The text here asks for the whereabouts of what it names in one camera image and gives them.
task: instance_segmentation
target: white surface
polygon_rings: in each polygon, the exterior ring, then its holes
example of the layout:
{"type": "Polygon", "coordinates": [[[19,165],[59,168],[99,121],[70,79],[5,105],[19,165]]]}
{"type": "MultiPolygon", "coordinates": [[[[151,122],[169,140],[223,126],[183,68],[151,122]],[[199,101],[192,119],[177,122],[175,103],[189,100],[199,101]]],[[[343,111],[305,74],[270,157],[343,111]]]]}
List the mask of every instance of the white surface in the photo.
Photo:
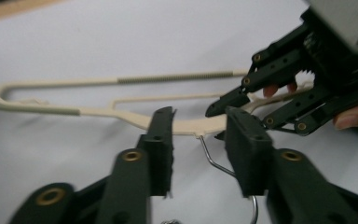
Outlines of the white surface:
{"type": "MultiPolygon", "coordinates": [[[[300,0],[73,0],[0,21],[0,83],[40,78],[120,77],[247,68],[253,53],[300,24],[300,0]]],[[[22,91],[54,103],[106,105],[118,96],[229,91],[239,79],[71,91],[22,91]]],[[[201,118],[212,102],[122,105],[151,114],[165,105],[177,119],[201,118]]],[[[143,130],[116,119],[0,111],[0,223],[35,189],[53,182],[83,189],[108,175],[119,151],[143,130]]],[[[330,123],[307,137],[270,132],[275,147],[305,152],[331,182],[358,192],[358,131],[330,123]]],[[[223,142],[207,137],[229,167],[223,142]]],[[[153,223],[249,223],[252,207],[236,181],[206,161],[198,140],[175,136],[173,199],[153,199],[153,223]]],[[[260,198],[259,223],[269,223],[260,198]]]]}

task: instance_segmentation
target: silver wire hook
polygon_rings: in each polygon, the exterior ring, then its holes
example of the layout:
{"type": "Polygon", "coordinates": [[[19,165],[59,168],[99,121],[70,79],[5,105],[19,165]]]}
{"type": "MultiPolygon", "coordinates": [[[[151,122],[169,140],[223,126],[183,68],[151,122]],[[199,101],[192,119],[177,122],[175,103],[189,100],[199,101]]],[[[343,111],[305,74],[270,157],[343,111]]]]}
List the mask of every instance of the silver wire hook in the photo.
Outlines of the silver wire hook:
{"type": "MultiPolygon", "coordinates": [[[[206,158],[208,159],[208,162],[215,168],[223,171],[224,173],[228,174],[228,175],[231,175],[233,177],[235,177],[235,173],[228,170],[227,168],[217,164],[216,162],[214,162],[211,158],[211,154],[209,154],[209,151],[208,151],[208,148],[206,147],[206,144],[205,144],[205,140],[203,139],[203,136],[200,136],[200,141],[201,141],[201,144],[202,144],[202,147],[204,149],[204,152],[205,152],[205,156],[206,158]]],[[[256,224],[257,223],[257,219],[258,219],[258,204],[257,204],[257,198],[255,196],[250,196],[249,197],[249,200],[252,200],[252,205],[253,205],[253,216],[252,216],[252,221],[251,221],[251,224],[256,224]]]]}

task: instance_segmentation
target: human hand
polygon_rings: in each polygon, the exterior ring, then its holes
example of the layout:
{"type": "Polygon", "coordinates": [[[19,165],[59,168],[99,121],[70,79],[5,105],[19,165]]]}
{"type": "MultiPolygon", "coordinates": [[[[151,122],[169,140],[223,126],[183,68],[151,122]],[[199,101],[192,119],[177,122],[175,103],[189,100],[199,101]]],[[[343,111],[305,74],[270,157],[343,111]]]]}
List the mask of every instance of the human hand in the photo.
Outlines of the human hand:
{"type": "MultiPolygon", "coordinates": [[[[270,85],[263,89],[264,96],[269,98],[273,96],[278,89],[278,85],[270,85]]],[[[287,89],[289,92],[296,91],[297,84],[291,83],[287,85],[287,89]]],[[[333,124],[338,130],[358,127],[358,106],[336,115],[333,119],[333,124]]]]}

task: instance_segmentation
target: silver metal plate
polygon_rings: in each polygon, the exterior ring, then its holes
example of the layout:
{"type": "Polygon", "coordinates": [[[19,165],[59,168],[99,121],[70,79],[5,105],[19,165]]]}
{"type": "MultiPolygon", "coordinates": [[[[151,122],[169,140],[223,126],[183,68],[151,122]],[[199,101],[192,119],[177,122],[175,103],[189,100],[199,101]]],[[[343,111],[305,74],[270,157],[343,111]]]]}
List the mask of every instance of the silver metal plate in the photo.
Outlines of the silver metal plate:
{"type": "Polygon", "coordinates": [[[310,9],[358,54],[358,0],[306,0],[310,9]]]}

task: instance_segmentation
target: white table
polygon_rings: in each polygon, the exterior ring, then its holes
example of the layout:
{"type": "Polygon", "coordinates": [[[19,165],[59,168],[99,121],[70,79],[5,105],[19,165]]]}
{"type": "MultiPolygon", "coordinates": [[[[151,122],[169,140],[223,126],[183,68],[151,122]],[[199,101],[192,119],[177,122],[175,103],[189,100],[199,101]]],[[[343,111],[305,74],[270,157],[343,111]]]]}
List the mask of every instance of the white table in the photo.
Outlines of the white table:
{"type": "MultiPolygon", "coordinates": [[[[306,8],[300,0],[65,1],[0,20],[0,83],[247,68],[253,53],[301,23],[306,8]]],[[[21,91],[13,97],[104,106],[118,96],[229,91],[239,83],[234,78],[21,91]]],[[[212,101],[122,106],[151,115],[172,105],[176,119],[189,119],[202,118],[212,101]]],[[[0,223],[46,184],[83,189],[108,175],[118,152],[134,147],[144,132],[118,119],[0,111],[0,223]]],[[[358,130],[339,132],[328,123],[307,137],[269,133],[276,148],[306,153],[329,181],[358,193],[358,130]]],[[[206,140],[213,158],[230,168],[224,143],[206,140]]],[[[173,199],[153,199],[153,223],[249,223],[251,203],[235,179],[209,165],[200,142],[175,136],[173,143],[173,199]]],[[[259,199],[259,223],[270,223],[265,199],[259,199]]]]}

